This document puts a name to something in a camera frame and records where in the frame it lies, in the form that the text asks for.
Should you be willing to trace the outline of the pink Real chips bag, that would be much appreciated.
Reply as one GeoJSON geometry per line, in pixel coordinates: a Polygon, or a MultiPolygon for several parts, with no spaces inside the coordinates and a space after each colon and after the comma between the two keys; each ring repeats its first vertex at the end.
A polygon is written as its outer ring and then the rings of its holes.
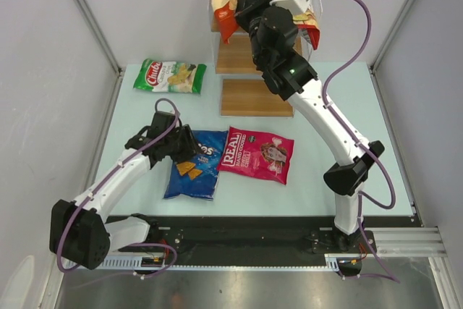
{"type": "Polygon", "coordinates": [[[230,127],[217,169],[285,185],[293,152],[291,139],[230,127]]]}

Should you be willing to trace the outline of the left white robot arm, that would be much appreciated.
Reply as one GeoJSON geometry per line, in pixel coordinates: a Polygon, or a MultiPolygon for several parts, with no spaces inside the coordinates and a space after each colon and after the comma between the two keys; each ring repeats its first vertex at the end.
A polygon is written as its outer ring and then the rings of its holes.
{"type": "Polygon", "coordinates": [[[151,124],[125,144],[116,163],[98,181],[71,201],[59,200],[51,209],[49,250],[57,261],[67,259],[93,270],[108,253],[137,244],[155,249],[160,234],[148,217],[135,213],[110,222],[108,217],[123,195],[164,158],[185,162],[199,154],[200,147],[190,126],[178,113],[156,111],[151,124]]]}

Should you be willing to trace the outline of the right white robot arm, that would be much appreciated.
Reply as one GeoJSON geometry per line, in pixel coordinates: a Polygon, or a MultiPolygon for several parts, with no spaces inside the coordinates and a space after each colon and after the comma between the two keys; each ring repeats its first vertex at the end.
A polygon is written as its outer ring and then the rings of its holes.
{"type": "Polygon", "coordinates": [[[379,140],[360,137],[324,96],[316,71],[294,49],[298,29],[291,12],[274,5],[275,1],[237,0],[234,17],[249,35],[253,63],[268,89],[311,123],[335,158],[323,180],[335,194],[334,244],[350,252],[360,243],[363,225],[360,191],[384,146],[379,140]]]}

